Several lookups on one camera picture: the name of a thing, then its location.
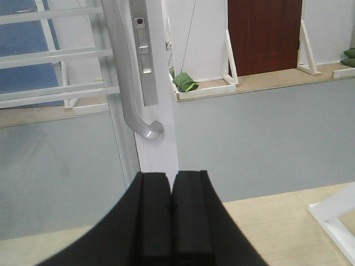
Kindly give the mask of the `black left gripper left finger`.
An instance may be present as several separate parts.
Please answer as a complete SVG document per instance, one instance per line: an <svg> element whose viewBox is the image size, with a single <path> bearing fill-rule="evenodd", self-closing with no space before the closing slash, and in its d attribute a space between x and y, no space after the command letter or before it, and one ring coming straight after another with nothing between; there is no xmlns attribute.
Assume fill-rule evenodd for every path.
<svg viewBox="0 0 355 266"><path fill-rule="evenodd" d="M138 172L108 214L40 265L171 265L171 194L164 173Z"/></svg>

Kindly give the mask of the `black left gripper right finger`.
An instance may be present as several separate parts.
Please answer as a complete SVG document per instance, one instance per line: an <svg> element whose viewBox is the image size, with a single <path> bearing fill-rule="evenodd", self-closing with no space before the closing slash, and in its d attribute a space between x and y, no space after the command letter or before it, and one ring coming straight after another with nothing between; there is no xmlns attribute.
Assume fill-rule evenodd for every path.
<svg viewBox="0 0 355 266"><path fill-rule="evenodd" d="M180 171L172 200L174 265L267 264L228 214L207 171Z"/></svg>

